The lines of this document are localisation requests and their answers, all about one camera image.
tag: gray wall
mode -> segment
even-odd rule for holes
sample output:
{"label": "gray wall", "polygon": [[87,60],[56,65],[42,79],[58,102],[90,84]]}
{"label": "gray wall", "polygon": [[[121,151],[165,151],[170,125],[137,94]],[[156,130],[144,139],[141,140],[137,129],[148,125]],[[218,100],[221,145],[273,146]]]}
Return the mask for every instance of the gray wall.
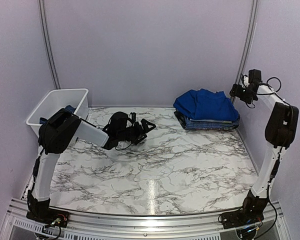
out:
{"label": "gray wall", "polygon": [[[257,26],[249,55],[249,69],[260,69],[263,80],[277,76],[279,94],[300,111],[300,0],[260,1]],[[265,126],[271,111],[256,102],[248,109],[239,100],[240,132],[258,168],[265,152]],[[300,114],[295,141],[288,149],[275,180],[273,198],[279,199],[293,240],[300,240]]]}
{"label": "gray wall", "polygon": [[37,155],[26,118],[53,88],[36,0],[0,0],[0,228]]}
{"label": "gray wall", "polygon": [[228,92],[250,0],[46,1],[63,88],[92,106],[171,106],[189,89]]}

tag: folded blue shirt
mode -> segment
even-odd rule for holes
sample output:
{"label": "folded blue shirt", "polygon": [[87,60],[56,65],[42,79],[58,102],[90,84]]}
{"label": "folded blue shirt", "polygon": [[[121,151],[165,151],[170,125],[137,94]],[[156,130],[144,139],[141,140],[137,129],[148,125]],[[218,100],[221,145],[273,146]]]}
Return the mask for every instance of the folded blue shirt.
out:
{"label": "folded blue shirt", "polygon": [[236,121],[239,117],[231,100],[223,91],[190,90],[178,97],[173,106],[194,120]]}

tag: white plastic bin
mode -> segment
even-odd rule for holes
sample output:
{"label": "white plastic bin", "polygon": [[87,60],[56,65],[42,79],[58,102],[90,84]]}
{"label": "white plastic bin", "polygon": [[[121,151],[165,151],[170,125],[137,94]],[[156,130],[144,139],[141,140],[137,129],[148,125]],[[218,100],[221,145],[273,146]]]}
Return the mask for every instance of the white plastic bin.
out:
{"label": "white plastic bin", "polygon": [[49,92],[26,120],[39,137],[40,118],[49,119],[53,114],[67,105],[76,108],[74,114],[82,119],[88,116],[88,92],[86,88],[58,89]]}

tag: marble tabletop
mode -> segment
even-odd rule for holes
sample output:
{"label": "marble tabletop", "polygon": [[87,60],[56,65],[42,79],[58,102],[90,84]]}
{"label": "marble tabletop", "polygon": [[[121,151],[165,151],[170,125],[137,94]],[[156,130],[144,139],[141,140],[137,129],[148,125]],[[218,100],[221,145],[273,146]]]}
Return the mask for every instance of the marble tabletop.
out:
{"label": "marble tabletop", "polygon": [[241,206],[257,174],[235,130],[184,130],[173,108],[92,108],[88,120],[103,127],[118,111],[135,112],[137,121],[157,127],[142,143],[121,151],[79,139],[57,162],[51,206],[123,215]]}

